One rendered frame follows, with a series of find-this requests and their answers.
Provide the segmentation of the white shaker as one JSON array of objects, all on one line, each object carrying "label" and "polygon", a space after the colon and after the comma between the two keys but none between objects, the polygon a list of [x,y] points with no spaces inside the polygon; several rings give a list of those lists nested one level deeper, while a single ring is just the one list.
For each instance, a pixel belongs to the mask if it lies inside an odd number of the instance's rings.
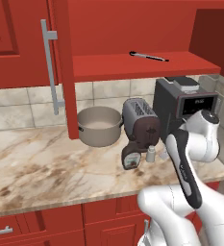
[{"label": "white shaker", "polygon": [[146,161],[147,162],[154,162],[156,157],[156,150],[153,145],[150,145],[148,147],[147,153],[146,153]]}]

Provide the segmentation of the red closed wall cabinet door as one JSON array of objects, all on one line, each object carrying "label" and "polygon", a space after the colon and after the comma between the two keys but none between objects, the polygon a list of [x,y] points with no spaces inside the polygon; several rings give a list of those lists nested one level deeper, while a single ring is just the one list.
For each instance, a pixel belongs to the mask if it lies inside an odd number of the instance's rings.
[{"label": "red closed wall cabinet door", "polygon": [[50,0],[0,0],[0,88],[50,85],[41,19]]}]

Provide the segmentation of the grey cooking pot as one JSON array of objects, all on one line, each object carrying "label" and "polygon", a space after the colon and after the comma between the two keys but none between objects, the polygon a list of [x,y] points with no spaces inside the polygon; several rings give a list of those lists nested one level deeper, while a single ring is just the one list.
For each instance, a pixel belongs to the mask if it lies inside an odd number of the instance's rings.
[{"label": "grey cooking pot", "polygon": [[77,115],[79,139],[91,147],[106,147],[119,140],[122,116],[119,111],[95,106],[80,111]]}]

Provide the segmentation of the red open wall cabinet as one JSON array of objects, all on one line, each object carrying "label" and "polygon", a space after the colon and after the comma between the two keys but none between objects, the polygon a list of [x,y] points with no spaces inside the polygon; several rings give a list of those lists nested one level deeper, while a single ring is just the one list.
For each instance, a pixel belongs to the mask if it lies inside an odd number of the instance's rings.
[{"label": "red open wall cabinet", "polygon": [[[217,74],[191,53],[196,12],[224,9],[224,0],[68,0],[77,82]],[[129,55],[130,51],[169,61]]]}]

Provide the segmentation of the red open cabinet door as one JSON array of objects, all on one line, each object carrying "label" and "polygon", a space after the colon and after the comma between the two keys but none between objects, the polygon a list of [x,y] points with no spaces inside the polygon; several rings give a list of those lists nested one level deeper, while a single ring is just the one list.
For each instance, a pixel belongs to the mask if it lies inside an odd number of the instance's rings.
[{"label": "red open cabinet door", "polygon": [[199,9],[189,51],[221,68],[224,77],[224,9]]},{"label": "red open cabinet door", "polygon": [[63,97],[68,136],[70,139],[79,138],[77,106],[75,94],[75,78],[73,70],[70,19],[68,0],[51,0],[52,16],[57,32],[57,50],[60,59]]}]

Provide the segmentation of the brown syrup bottle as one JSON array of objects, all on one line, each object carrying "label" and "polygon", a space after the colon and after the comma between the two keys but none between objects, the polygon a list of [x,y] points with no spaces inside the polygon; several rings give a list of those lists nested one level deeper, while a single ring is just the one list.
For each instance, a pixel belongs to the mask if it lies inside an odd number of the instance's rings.
[{"label": "brown syrup bottle", "polygon": [[125,170],[138,167],[141,159],[141,152],[135,141],[130,141],[122,150],[121,161]]}]

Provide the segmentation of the dark grey coffee machine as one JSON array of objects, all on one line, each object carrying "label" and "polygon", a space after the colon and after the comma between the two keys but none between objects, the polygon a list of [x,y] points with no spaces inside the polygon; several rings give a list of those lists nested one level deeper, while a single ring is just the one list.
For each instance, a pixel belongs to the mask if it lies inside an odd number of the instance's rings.
[{"label": "dark grey coffee machine", "polygon": [[161,121],[162,142],[197,111],[214,112],[217,98],[216,92],[207,92],[186,76],[157,79],[153,111]]}]

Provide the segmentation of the red drawer front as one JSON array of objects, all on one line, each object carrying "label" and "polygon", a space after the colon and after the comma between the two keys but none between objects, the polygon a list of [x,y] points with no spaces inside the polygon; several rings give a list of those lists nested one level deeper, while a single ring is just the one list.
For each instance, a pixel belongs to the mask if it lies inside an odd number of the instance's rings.
[{"label": "red drawer front", "polygon": [[85,223],[95,223],[141,214],[136,195],[83,204]]},{"label": "red drawer front", "polygon": [[80,205],[44,209],[0,217],[0,246],[85,246]]}]

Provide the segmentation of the silver and brown toaster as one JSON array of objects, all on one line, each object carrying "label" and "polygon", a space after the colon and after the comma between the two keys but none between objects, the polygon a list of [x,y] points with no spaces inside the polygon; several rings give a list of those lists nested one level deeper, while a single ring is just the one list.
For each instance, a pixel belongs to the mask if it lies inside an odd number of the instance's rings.
[{"label": "silver and brown toaster", "polygon": [[146,152],[150,145],[158,144],[161,121],[144,99],[127,99],[123,104],[122,118],[127,137],[138,149]]}]

